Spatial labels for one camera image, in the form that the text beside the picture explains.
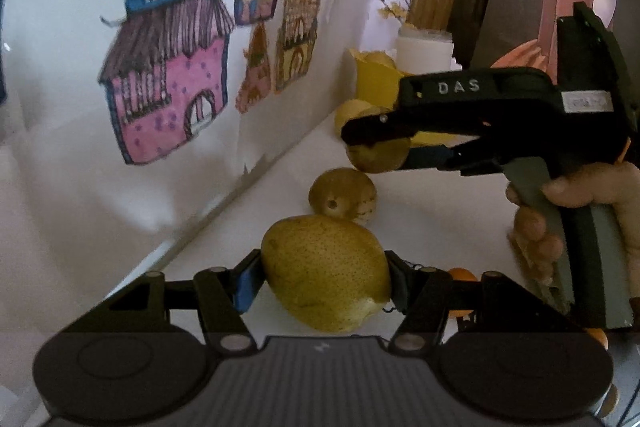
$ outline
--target yellow flower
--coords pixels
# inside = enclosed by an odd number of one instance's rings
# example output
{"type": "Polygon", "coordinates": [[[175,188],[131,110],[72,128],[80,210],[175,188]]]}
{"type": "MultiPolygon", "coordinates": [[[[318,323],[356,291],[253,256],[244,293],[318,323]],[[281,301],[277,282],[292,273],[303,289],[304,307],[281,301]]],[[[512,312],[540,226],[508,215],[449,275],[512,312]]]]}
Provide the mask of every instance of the yellow flower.
{"type": "Polygon", "coordinates": [[[383,19],[389,19],[389,17],[391,17],[391,15],[392,15],[391,10],[389,8],[386,8],[386,7],[380,8],[378,10],[378,13],[380,14],[380,16],[383,19]]]}
{"type": "Polygon", "coordinates": [[[391,13],[394,15],[394,17],[396,18],[401,18],[401,19],[405,19],[408,11],[406,8],[402,8],[402,6],[400,6],[397,2],[393,2],[391,3],[391,13]]]}

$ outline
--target finger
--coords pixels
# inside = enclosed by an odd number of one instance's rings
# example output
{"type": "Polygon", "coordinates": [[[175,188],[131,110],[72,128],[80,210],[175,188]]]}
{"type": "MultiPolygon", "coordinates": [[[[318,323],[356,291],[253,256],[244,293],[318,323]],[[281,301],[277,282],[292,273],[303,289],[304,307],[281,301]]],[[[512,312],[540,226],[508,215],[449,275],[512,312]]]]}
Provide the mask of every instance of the finger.
{"type": "Polygon", "coordinates": [[[511,246],[511,250],[513,251],[516,263],[518,264],[518,269],[520,270],[522,279],[524,280],[525,287],[530,292],[535,293],[535,286],[530,284],[530,282],[534,281],[530,269],[531,263],[524,253],[527,242],[513,231],[507,234],[507,238],[509,239],[509,244],[511,246]]]}
{"type": "Polygon", "coordinates": [[[590,203],[624,203],[638,197],[640,171],[630,163],[594,163],[553,180],[542,191],[553,204],[568,208],[590,203]]]}
{"type": "Polygon", "coordinates": [[[505,192],[507,199],[511,201],[513,204],[517,204],[517,206],[522,206],[522,200],[520,199],[520,195],[513,187],[513,184],[510,183],[507,187],[507,191],[505,192]]]}
{"type": "Polygon", "coordinates": [[[549,286],[554,279],[554,265],[552,263],[535,263],[529,268],[529,273],[536,281],[549,286]]]}
{"type": "Polygon", "coordinates": [[[548,233],[540,241],[531,241],[527,246],[527,255],[533,263],[555,263],[562,257],[564,244],[557,235],[548,233]]]}
{"type": "Polygon", "coordinates": [[[527,241],[540,241],[546,233],[545,216],[530,206],[521,206],[516,212],[513,229],[527,241]]]}

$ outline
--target yellow pear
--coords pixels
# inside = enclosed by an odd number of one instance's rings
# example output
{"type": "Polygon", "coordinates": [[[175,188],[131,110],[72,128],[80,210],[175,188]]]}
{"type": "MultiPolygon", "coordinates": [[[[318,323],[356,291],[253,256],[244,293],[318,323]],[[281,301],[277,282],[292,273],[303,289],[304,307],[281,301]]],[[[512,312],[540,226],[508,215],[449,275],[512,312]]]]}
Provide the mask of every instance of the yellow pear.
{"type": "Polygon", "coordinates": [[[364,225],[376,209],[376,186],[363,172],[339,168],[324,172],[309,190],[316,214],[349,219],[364,225]]]}
{"type": "MultiPolygon", "coordinates": [[[[371,107],[362,111],[357,118],[384,114],[389,112],[384,107],[371,107]]],[[[398,138],[385,142],[378,142],[372,147],[354,145],[347,147],[347,156],[351,165],[357,170],[369,174],[395,171],[404,164],[411,150],[410,138],[398,138]]]]}
{"type": "Polygon", "coordinates": [[[335,136],[340,138],[340,133],[342,132],[342,128],[344,124],[353,118],[357,118],[358,115],[366,109],[370,109],[373,107],[369,102],[365,102],[364,100],[358,100],[354,98],[353,100],[348,100],[344,102],[338,109],[335,110],[334,117],[334,129],[335,136]]]}
{"type": "Polygon", "coordinates": [[[275,223],[262,239],[262,266],[285,309],[319,331],[353,331],[391,295],[383,248],[346,219],[315,215],[275,223]]]}
{"type": "Polygon", "coordinates": [[[365,60],[367,62],[372,62],[373,64],[382,64],[383,66],[392,68],[393,70],[397,69],[394,60],[385,52],[369,52],[365,55],[365,60]]]}

